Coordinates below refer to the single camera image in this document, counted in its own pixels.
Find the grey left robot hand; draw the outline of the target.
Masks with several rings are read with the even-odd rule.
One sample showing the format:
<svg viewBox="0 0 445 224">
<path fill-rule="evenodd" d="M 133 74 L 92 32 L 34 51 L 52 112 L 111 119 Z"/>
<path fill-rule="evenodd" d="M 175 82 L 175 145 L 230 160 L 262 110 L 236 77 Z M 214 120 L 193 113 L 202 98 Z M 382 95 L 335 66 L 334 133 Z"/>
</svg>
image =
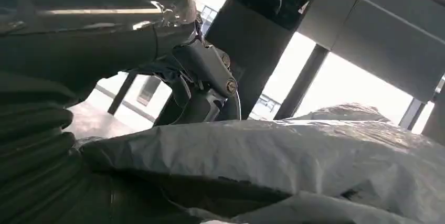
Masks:
<svg viewBox="0 0 445 224">
<path fill-rule="evenodd" d="M 240 119 L 229 58 L 195 0 L 1 0 L 1 223 L 200 223 L 289 194 L 206 175 L 200 140 Z M 155 74 L 185 111 L 166 126 L 77 140 L 69 108 L 120 71 Z"/>
</svg>

